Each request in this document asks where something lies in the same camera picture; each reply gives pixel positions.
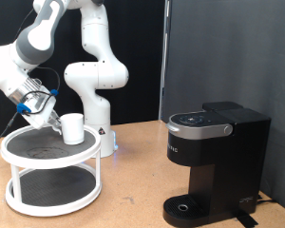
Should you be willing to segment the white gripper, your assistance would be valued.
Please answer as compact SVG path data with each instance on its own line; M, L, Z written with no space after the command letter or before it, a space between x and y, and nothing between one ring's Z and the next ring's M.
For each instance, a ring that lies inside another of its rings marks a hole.
M52 129L62 134L61 126L56 117L50 116L55 106L56 99L45 93L32 93L24 101L29 112L23 114L24 119L34 128L40 129L46 124L52 124Z

